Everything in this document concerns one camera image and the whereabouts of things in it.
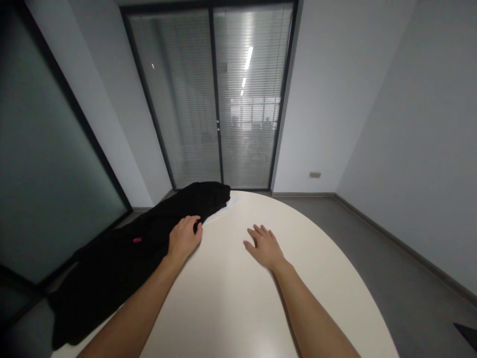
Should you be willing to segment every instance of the right hand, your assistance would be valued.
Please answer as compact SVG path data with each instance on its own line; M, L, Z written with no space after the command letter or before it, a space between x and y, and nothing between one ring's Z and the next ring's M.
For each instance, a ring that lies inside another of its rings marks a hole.
M255 246L245 240L243 244L248 252L262 265L270 270L287 262L283 256L283 252L278 245L277 238L271 230L267 230L265 226L253 226L254 230L247 229L250 236L255 241Z

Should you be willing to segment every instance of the door frame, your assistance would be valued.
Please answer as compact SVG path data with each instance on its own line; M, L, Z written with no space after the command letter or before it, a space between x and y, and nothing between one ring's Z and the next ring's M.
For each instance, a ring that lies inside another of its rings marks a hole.
M285 69L283 72L282 86L280 90L280 107L278 111L277 130L275 131L275 138L273 143L273 153L272 153L272 160L271 160L271 166L270 166L268 188L267 189L256 189L256 188L241 189L244 191L270 191L272 180L273 180L273 171L275 168L275 160L277 158L278 139L279 139L281 124L282 124L283 107L284 107L285 94L286 94L287 83L288 83L290 59L292 57L292 47L293 47L295 27L297 22L299 0L198 0L198 1L149 3L149 4L141 4L141 5L125 5L125 6L119 7L121 11L121 16L123 18L124 27L126 29L126 34L128 36L129 45L131 46L131 51L134 56L134 62L136 63L136 68L138 70L139 78L141 80L141 85L143 87L143 92L146 97L146 102L148 104L149 112L151 113L153 125L156 130L156 134L158 136L159 146L162 152L162 156L164 158L167 174L169 175L170 184L173 190L177 190L177 186L175 185L174 177L172 175L169 158L167 156L164 140L162 138L162 134L159 128L159 122L156 116L156 111L154 110L151 94L149 92L149 87L146 81L146 75L145 75L143 66L141 64L141 58L139 56L138 48L134 40L133 31L132 31L128 16L150 15L152 13L164 13L164 12L199 10L199 9L208 10L209 32L210 32L211 52L212 52L212 68L213 68L213 75L214 75L214 93L215 93L215 107L216 107L216 116L217 116L216 123L217 123L217 136L218 136L218 145L219 145L220 174L221 174L222 184L224 184L224 166L222 162L222 140L221 140L221 132L220 132L219 88L218 88L218 78L217 78L217 57L216 57L216 47L215 47L216 44L215 44L215 28L214 28L214 8L215 7L244 7L244 6L256 6L256 5L271 5L271 4L281 4L281 3L293 4L293 12L292 12L291 25L290 25L287 55L285 59Z
M126 212L112 222L107 228L101 231L95 238L93 238L84 248L90 245L94 245L95 242L101 240L102 236L118 226L118 224L128 217L133 209L131 204L119 183L116 174L114 173L111 165L108 162L106 155L104 154L97 138L95 137L93 130L91 129L86 116L84 115L78 100L76 99L73 90L71 89L66 77L61 71L60 66L55 60L53 53L50 50L40 28L38 27L33 15L30 13L24 0L8 0L5 6L11 6L13 11L18 15L20 21L25 26L27 32L31 35L33 42L40 51L42 57L45 59L48 69L50 70L53 78L55 79L59 89L65 96L67 104L72 109L81 129L85 133L89 143L91 144L95 154L99 158L101 165L106 171L109 179L111 180L114 188L116 189L121 201L126 207ZM24 278L22 275L12 271L11 269L0 264L0 279L6 286L13 290L19 291L22 294L29 296L29 302L20 310L18 310L13 316L8 318L5 322L0 323L0 337L5 331L14 323L16 323L24 314L26 314L31 308L33 308L39 301L48 296L47 288L66 270L68 270L78 259L73 255L67 259L63 264L56 268L52 273L42 279L39 283L33 283L32 281Z

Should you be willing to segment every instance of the floor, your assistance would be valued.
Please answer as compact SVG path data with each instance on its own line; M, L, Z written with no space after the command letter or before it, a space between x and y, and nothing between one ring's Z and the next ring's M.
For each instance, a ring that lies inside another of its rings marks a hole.
M452 325L477 327L477 308L333 198L280 198L318 226L353 263L401 358L477 358ZM140 213L133 213L124 223ZM41 302L0 341L2 357L51 355L53 314Z

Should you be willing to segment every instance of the fluorescent light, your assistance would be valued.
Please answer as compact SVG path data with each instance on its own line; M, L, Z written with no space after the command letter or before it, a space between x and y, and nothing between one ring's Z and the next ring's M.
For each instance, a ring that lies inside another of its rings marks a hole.
M250 66L250 59L252 58L252 51L253 51L253 47L250 46L248 48L247 60L245 61L245 69L246 70L248 70L248 67Z

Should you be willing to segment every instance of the oval table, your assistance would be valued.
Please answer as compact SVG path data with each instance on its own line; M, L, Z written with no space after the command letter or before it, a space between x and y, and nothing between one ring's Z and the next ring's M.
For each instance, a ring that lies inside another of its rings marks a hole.
M298 274L363 358L398 358L366 285L307 217L270 197L232 191L237 203L204 224L202 243L178 276L141 357L297 357L271 273L245 250L246 229L272 229ZM104 323L77 346L75 357Z

